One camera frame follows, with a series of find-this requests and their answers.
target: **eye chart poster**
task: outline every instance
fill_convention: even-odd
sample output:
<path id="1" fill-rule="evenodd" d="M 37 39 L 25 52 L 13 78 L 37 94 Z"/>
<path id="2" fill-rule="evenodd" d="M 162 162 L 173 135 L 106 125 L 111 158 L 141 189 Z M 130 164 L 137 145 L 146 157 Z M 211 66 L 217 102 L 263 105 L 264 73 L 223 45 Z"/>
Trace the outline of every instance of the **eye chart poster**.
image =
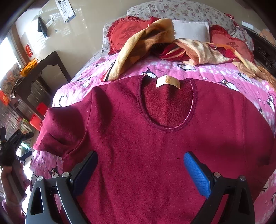
<path id="1" fill-rule="evenodd" d="M 57 8 L 59 9 L 64 23 L 69 22 L 76 15 L 69 3 L 69 0 L 55 0 Z"/>

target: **orange basket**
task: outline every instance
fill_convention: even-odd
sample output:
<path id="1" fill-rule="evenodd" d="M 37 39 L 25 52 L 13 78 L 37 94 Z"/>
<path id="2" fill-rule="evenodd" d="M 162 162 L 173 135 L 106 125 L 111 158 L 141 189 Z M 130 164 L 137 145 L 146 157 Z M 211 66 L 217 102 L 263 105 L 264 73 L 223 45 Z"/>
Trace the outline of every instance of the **orange basket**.
<path id="1" fill-rule="evenodd" d="M 20 72 L 20 75 L 22 75 L 23 77 L 26 77 L 29 72 L 35 67 L 37 66 L 39 60 L 37 58 L 31 60 Z"/>

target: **white pillow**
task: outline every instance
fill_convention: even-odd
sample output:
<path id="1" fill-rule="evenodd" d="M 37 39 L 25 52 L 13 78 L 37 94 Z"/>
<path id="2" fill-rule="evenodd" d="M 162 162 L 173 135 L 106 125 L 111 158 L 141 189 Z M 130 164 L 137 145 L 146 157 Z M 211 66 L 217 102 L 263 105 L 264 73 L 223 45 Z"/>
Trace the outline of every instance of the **white pillow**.
<path id="1" fill-rule="evenodd" d="M 201 42 L 210 42 L 209 25 L 207 22 L 187 22 L 173 20 L 174 38 L 187 38 Z"/>

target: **bed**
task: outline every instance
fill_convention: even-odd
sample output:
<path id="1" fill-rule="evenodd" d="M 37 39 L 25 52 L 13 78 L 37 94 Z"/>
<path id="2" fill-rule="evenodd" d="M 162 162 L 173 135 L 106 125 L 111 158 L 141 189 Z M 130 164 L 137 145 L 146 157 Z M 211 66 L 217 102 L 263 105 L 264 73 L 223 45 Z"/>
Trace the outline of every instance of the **bed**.
<path id="1" fill-rule="evenodd" d="M 210 26 L 218 24 L 226 29 L 232 37 L 239 38 L 246 43 L 251 52 L 254 50 L 251 37 L 235 23 L 232 17 L 197 2 L 184 0 L 152 1 L 130 8 L 126 15 L 137 16 L 141 19 L 149 19 L 151 16 L 154 16 L 192 22 L 208 22 Z M 63 107 L 79 102 L 94 86 L 108 83 L 102 82 L 100 78 L 106 68 L 110 67 L 117 57 L 117 54 L 108 55 L 110 42 L 107 37 L 109 28 L 117 19 L 104 26 L 102 49 L 87 62 L 70 83 L 64 85 L 56 92 L 53 99 L 53 107 Z M 271 127 L 275 136 L 275 112 L 267 103 L 268 99 L 272 99 L 273 101 L 276 99 L 274 88 L 267 81 L 258 82 L 254 79 L 248 79 L 232 63 L 185 66 L 179 62 L 164 61 L 150 55 L 134 64 L 119 78 L 124 79 L 134 75 L 142 75 L 148 71 L 151 71 L 156 77 L 168 74 L 177 79 L 194 78 L 218 84 L 223 84 L 222 80 L 227 80 L 233 83 L 235 86 L 233 89 L 241 92 L 254 104 Z M 51 178 L 54 171 L 58 175 L 62 174 L 63 161 L 60 157 L 48 152 L 35 151 L 31 169 L 35 176 L 42 175 L 45 178 Z M 263 191 L 254 203 L 256 223 L 267 222 L 276 207 L 275 196 L 276 171 L 270 176 Z M 59 198 L 56 198 L 56 200 L 60 208 L 61 203 Z"/>

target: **hand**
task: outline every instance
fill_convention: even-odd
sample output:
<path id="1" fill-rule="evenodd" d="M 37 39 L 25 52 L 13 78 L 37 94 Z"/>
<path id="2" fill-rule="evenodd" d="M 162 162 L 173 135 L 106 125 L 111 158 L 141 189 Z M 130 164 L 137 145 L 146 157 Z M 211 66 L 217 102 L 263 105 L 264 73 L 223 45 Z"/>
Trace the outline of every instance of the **hand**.
<path id="1" fill-rule="evenodd" d="M 9 184 L 9 181 L 7 179 L 7 175 L 10 174 L 12 171 L 12 167 L 11 166 L 4 166 L 2 171 L 1 171 L 1 182 L 2 182 L 2 186 L 3 186 L 3 190 L 5 193 L 5 198 L 6 200 L 6 204 L 9 207 L 12 207 L 11 203 L 7 203 L 8 201 L 12 202 L 13 204 L 18 204 L 18 200 L 15 196 L 15 194 L 12 191 L 12 188 Z M 27 179 L 27 176 L 24 174 L 24 170 L 23 170 L 23 164 L 20 164 L 20 169 L 19 169 L 19 174 L 20 174 L 20 178 L 24 183 L 24 187 L 25 190 L 27 189 L 27 187 L 30 184 L 30 181 Z"/>

